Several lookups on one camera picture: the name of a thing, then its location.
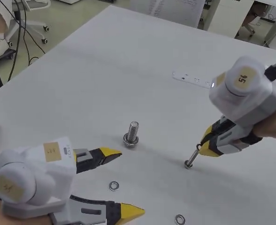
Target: metal bolt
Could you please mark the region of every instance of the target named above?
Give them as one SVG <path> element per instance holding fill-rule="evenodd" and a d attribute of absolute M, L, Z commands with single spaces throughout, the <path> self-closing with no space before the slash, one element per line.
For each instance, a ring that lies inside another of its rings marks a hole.
<path fill-rule="evenodd" d="M 126 133 L 123 136 L 123 143 L 125 144 L 126 147 L 134 147 L 138 141 L 139 137 L 137 136 L 139 129 L 139 123 L 138 122 L 131 122 L 129 125 L 129 130 L 128 133 Z"/>
<path fill-rule="evenodd" d="M 196 145 L 196 150 L 193 152 L 192 156 L 189 158 L 189 160 L 185 161 L 185 168 L 190 169 L 193 166 L 193 162 L 196 159 L 196 157 L 199 154 L 199 148 L 201 147 L 200 144 Z"/>

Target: paper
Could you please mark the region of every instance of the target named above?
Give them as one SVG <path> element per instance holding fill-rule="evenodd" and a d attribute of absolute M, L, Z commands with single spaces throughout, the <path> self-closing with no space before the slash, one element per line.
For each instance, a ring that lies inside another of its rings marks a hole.
<path fill-rule="evenodd" d="M 130 0 L 130 9 L 197 28 L 205 0 Z"/>

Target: screw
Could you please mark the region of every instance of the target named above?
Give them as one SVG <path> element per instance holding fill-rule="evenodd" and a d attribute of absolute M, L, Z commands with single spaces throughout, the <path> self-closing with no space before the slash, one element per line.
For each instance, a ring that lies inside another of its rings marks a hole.
<path fill-rule="evenodd" d="M 123 143 L 125 144 L 126 147 L 134 147 L 138 141 L 139 137 L 137 136 L 138 133 L 138 128 L 139 128 L 139 123 L 138 122 L 131 122 L 129 125 L 129 130 L 128 133 L 126 133 L 123 136 Z"/>
<path fill-rule="evenodd" d="M 201 147 L 200 144 L 196 145 L 196 150 L 193 152 L 192 156 L 189 158 L 189 160 L 185 161 L 185 168 L 190 169 L 193 166 L 193 162 L 196 159 L 196 157 L 199 154 L 199 148 Z"/>

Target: number label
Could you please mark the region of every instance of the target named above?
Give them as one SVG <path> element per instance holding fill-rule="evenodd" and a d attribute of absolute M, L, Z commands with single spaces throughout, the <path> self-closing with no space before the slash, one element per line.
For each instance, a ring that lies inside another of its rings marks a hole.
<path fill-rule="evenodd" d="M 19 201 L 24 193 L 24 190 L 19 187 L 15 182 L 6 178 L 5 176 L 0 176 L 0 193 L 6 197 L 12 199 L 13 201 Z"/>
<path fill-rule="evenodd" d="M 44 147 L 46 162 L 62 160 L 58 142 L 44 143 L 43 147 Z"/>
<path fill-rule="evenodd" d="M 247 79 L 247 76 L 246 75 L 240 75 L 240 77 L 239 77 L 239 82 L 243 82 L 243 83 L 245 83 L 246 82 L 246 79 Z"/>
<path fill-rule="evenodd" d="M 240 70 L 239 76 L 236 78 L 234 85 L 239 89 L 247 89 L 254 77 L 256 76 L 256 71 L 250 67 L 243 67 Z"/>

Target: metal washer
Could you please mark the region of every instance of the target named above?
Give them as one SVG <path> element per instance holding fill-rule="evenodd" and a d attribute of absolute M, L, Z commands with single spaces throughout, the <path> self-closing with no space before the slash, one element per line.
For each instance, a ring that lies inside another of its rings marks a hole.
<path fill-rule="evenodd" d="M 186 223 L 186 219 L 184 218 L 183 215 L 177 214 L 177 215 L 175 216 L 175 223 L 176 223 L 177 225 L 184 225 L 184 224 Z"/>
<path fill-rule="evenodd" d="M 111 191 L 117 191 L 119 189 L 119 183 L 117 181 L 112 181 L 110 184 L 109 184 L 109 189 Z"/>

